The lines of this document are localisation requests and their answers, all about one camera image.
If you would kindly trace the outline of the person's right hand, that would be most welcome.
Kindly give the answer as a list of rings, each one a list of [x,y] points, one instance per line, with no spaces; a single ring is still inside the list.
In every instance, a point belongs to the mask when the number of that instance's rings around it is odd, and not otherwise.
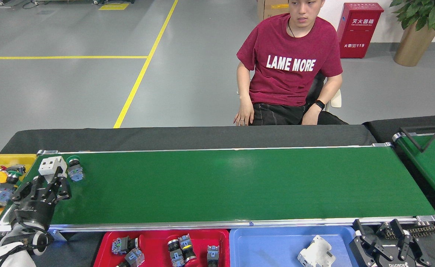
[[[250,98],[240,98],[239,110],[234,118],[236,126],[249,126],[254,120],[254,107]]]

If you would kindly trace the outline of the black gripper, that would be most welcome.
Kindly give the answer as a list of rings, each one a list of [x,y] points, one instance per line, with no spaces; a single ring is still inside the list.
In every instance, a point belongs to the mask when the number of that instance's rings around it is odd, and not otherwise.
[[[350,249],[359,267],[431,267],[432,260],[425,254],[418,239],[413,238],[411,233],[403,230],[398,220],[394,219],[390,223],[390,228],[398,239],[396,245],[398,251],[393,260],[387,260],[384,248],[377,237],[365,235],[360,220],[353,222],[353,229],[356,236],[350,242]]]
[[[56,205],[61,200],[72,197],[71,188],[67,177],[62,174],[62,167],[58,166],[54,174],[36,176],[31,181],[23,182],[11,196],[15,206],[9,222],[11,228],[23,226],[47,232],[55,211]],[[37,198],[37,190],[43,184],[43,177],[47,181],[42,191],[42,201],[31,201]]]

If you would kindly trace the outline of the person's left hand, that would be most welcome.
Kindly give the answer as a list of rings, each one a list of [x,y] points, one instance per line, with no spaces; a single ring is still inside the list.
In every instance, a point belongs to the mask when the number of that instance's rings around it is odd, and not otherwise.
[[[317,125],[321,111],[322,108],[319,105],[312,104],[304,114],[301,125]]]

